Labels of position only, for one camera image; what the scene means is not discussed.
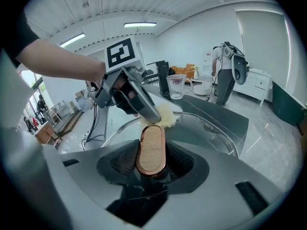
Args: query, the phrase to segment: dark green container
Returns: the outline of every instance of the dark green container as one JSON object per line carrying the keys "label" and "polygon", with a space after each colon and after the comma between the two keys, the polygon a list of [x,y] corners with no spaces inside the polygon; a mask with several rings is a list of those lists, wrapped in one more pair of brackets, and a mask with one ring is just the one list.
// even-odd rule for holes
{"label": "dark green container", "polygon": [[273,82],[273,112],[281,120],[291,125],[298,125],[304,118],[306,109],[282,87]]}

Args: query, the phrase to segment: white vase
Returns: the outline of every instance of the white vase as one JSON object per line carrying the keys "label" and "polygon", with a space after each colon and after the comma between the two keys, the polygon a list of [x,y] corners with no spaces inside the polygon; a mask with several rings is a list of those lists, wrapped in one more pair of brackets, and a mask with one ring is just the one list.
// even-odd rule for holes
{"label": "white vase", "polygon": [[198,78],[198,72],[197,70],[194,71],[194,79],[197,79]]}

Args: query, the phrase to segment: white t-shirt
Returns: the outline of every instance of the white t-shirt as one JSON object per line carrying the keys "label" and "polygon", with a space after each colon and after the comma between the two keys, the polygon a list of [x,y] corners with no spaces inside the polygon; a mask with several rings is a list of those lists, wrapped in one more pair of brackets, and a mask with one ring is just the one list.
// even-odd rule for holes
{"label": "white t-shirt", "polygon": [[222,48],[217,47],[212,52],[212,60],[217,59],[216,61],[216,72],[220,69],[231,69],[231,60],[223,56],[223,65],[221,64],[221,55],[222,55]]}

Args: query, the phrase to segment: measuring cup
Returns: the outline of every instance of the measuring cup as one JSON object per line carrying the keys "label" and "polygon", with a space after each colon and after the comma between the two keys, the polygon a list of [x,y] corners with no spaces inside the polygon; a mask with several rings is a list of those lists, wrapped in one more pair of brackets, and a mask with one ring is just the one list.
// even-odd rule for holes
{"label": "measuring cup", "polygon": [[[191,79],[188,79],[184,74],[167,76],[166,79],[169,88],[169,94],[174,100],[181,99],[184,94],[189,94],[193,89],[193,83]],[[184,90],[185,81],[189,81],[191,84],[189,92],[185,92]]]}

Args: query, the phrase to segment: black and white square marker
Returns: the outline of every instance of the black and white square marker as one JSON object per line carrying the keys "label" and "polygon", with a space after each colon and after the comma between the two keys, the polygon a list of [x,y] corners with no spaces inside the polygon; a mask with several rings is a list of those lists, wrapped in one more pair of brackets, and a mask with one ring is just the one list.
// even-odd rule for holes
{"label": "black and white square marker", "polygon": [[106,48],[106,53],[109,68],[135,58],[130,38]]}

